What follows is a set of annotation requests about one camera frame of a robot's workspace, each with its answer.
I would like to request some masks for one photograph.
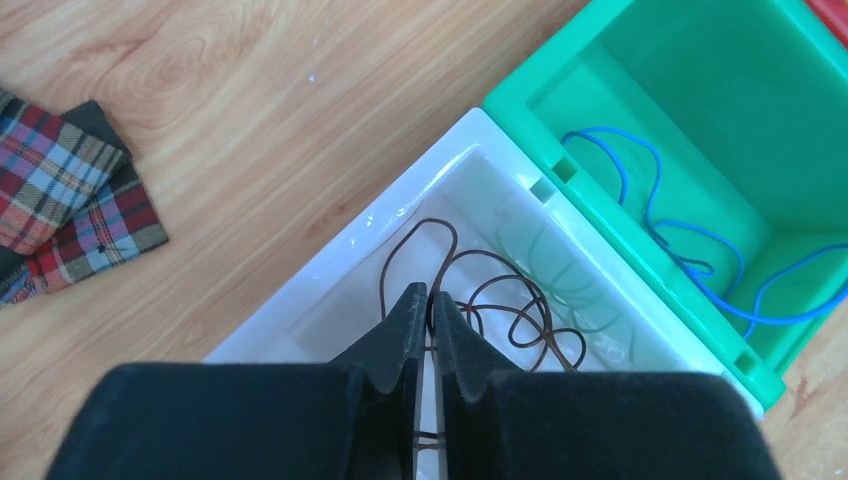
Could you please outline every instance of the white plastic container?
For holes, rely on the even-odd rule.
[[[536,281],[548,296],[555,326],[584,332],[589,352],[580,370],[722,375],[762,416],[753,396],[480,109],[462,117],[206,362],[330,360],[380,320],[380,270],[390,250],[427,217],[457,228],[459,251],[500,253]],[[447,230],[437,225],[423,226],[412,237],[389,269],[388,308],[410,282],[432,284],[449,243]],[[469,257],[451,267],[442,289],[466,300],[484,281],[504,273],[495,261]],[[526,298],[520,284],[504,282],[475,303],[521,308]],[[484,318],[487,340],[519,366],[535,362],[541,346],[519,350],[507,341],[514,316],[486,312]],[[516,337],[532,338],[532,328],[524,327]],[[573,336],[561,339],[573,361],[579,343]],[[561,367],[548,355],[541,370]],[[421,429],[429,431],[435,431],[432,378],[428,362]],[[435,451],[420,455],[435,458]],[[432,462],[422,458],[421,477],[435,478]]]

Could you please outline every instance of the tartan cloth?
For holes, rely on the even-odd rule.
[[[81,157],[57,167],[63,157],[54,151]],[[55,117],[0,90],[0,305],[61,290],[168,241],[130,158],[96,102]],[[58,176],[33,178],[39,169]]]

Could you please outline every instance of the wooden surface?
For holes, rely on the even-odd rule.
[[[172,239],[0,311],[0,478],[113,365],[202,359],[581,3],[0,1],[0,86],[101,102]],[[787,478],[848,470],[846,314],[763,422]]]

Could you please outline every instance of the blue string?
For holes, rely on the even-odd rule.
[[[719,236],[718,234],[710,232],[709,230],[701,228],[697,225],[693,225],[693,224],[685,223],[685,222],[679,222],[679,221],[675,221],[675,220],[663,220],[663,221],[660,221],[660,222],[653,222],[651,220],[651,213],[652,213],[653,206],[654,206],[654,199],[656,198],[657,190],[659,189],[659,185],[660,185],[660,182],[662,180],[662,171],[663,171],[662,160],[660,159],[660,154],[657,151],[657,149],[654,148],[653,145],[649,144],[645,140],[642,140],[641,138],[636,137],[636,136],[634,136],[634,135],[632,135],[632,134],[630,134],[630,133],[628,133],[624,130],[620,130],[618,128],[613,128],[613,127],[589,127],[589,128],[584,128],[583,130],[578,130],[578,131],[569,132],[569,133],[565,134],[565,136],[562,139],[563,146],[571,138],[574,138],[574,137],[584,138],[584,139],[589,140],[590,142],[594,143],[595,145],[599,146],[612,159],[613,163],[616,166],[616,169],[618,169],[619,175],[621,176],[622,191],[621,191],[621,194],[619,195],[619,199],[618,199],[619,205],[624,204],[624,200],[627,196],[627,186],[629,185],[629,181],[628,181],[628,178],[627,178],[627,171],[624,168],[624,165],[621,162],[621,159],[618,158],[616,153],[612,150],[612,148],[609,147],[609,145],[605,144],[604,142],[602,142],[597,137],[595,137],[593,135],[589,135],[590,133],[595,133],[595,132],[612,133],[612,134],[622,136],[622,137],[624,137],[624,138],[626,138],[626,139],[628,139],[628,140],[630,140],[630,141],[632,141],[632,142],[634,142],[638,145],[641,145],[642,147],[647,149],[651,153],[651,155],[654,157],[654,162],[656,163],[657,174],[656,174],[656,177],[654,179],[654,184],[651,186],[651,191],[648,194],[648,201],[646,202],[646,205],[645,205],[645,213],[644,213],[644,216],[643,216],[645,228],[646,228],[648,234],[651,236],[651,238],[653,238],[654,241],[657,242],[657,245],[659,245],[672,258],[672,260],[674,260],[675,263],[678,264],[678,266],[680,266],[680,268],[683,270],[684,273],[686,273],[686,275],[689,277],[689,279],[692,280],[692,282],[704,293],[704,295],[707,296],[707,298],[710,299],[710,301],[714,305],[725,310],[726,312],[729,312],[733,315],[736,315],[738,317],[741,317],[741,318],[749,321],[748,328],[745,331],[745,333],[743,334],[743,338],[747,339],[748,337],[750,337],[751,333],[753,333],[756,325],[760,324],[760,323],[766,324],[766,325],[792,325],[792,324],[795,324],[795,323],[813,320],[814,318],[819,317],[819,316],[824,315],[824,314],[827,314],[828,312],[830,312],[831,310],[836,308],[839,305],[839,303],[842,300],[844,300],[846,296],[848,296],[848,285],[845,285],[845,286],[843,286],[842,290],[839,291],[836,295],[834,295],[830,300],[819,305],[816,308],[813,308],[812,310],[810,310],[806,313],[802,313],[802,314],[799,314],[799,315],[791,315],[791,316],[788,316],[788,317],[765,317],[765,316],[760,315],[760,313],[759,313],[760,307],[762,305],[763,295],[765,294],[766,289],[771,284],[773,284],[775,281],[779,280],[783,276],[788,275],[788,274],[798,270],[799,268],[803,267],[804,265],[812,262],[813,260],[815,260],[816,258],[820,257],[821,255],[823,255],[825,253],[828,253],[828,252],[831,252],[831,251],[834,251],[834,250],[848,249],[848,244],[840,243],[840,244],[831,245],[831,246],[828,246],[828,247],[824,247],[820,250],[817,250],[817,251],[813,252],[812,254],[808,255],[807,257],[803,258],[801,261],[799,261],[795,264],[792,264],[789,267],[787,267],[787,268],[775,273],[771,277],[769,277],[760,286],[760,288],[757,290],[756,297],[755,297],[755,300],[754,300],[753,312],[746,312],[746,311],[740,310],[739,308],[734,307],[733,305],[730,305],[729,303],[727,303],[727,301],[725,301],[724,298],[729,296],[731,293],[733,293],[736,290],[736,288],[739,286],[739,283],[742,281],[742,277],[745,274],[746,265],[745,265],[745,259],[742,256],[742,252],[740,252],[739,249],[736,248],[727,239]],[[708,262],[705,262],[705,261],[702,261],[702,260],[697,260],[697,259],[686,258],[686,257],[683,257],[683,256],[675,253],[671,249],[671,245],[669,244],[668,240],[666,240],[662,235],[660,235],[656,231],[657,228],[663,227],[663,226],[683,228],[683,229],[686,229],[686,230],[690,230],[690,231],[699,233],[701,235],[708,236],[708,237],[712,238],[713,240],[716,240],[717,242],[723,244],[725,247],[727,247],[728,249],[730,249],[733,252],[733,254],[736,256],[736,260],[739,264],[739,267],[738,267],[737,272],[736,272],[736,278],[734,279],[734,281],[730,285],[730,287],[727,289],[727,291],[724,293],[724,295],[719,297],[712,290],[710,290],[709,287],[701,280],[702,277],[711,277],[715,274],[715,269],[713,268],[713,266],[711,264],[709,264]],[[698,268],[694,268],[694,266],[702,267],[703,270],[700,270]]]

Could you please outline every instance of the green plastic container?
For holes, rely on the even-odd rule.
[[[483,109],[721,359],[765,408],[825,316],[791,326],[725,315],[651,239],[641,220],[653,157],[601,136],[630,177],[569,131],[627,130],[663,157],[653,218],[730,240],[748,269],[731,304],[751,311],[766,278],[826,245],[848,242],[848,54],[800,0],[594,0],[493,90]],[[707,237],[661,233],[712,263],[725,291],[736,257]],[[804,313],[848,278],[848,251],[775,282],[761,315]]]

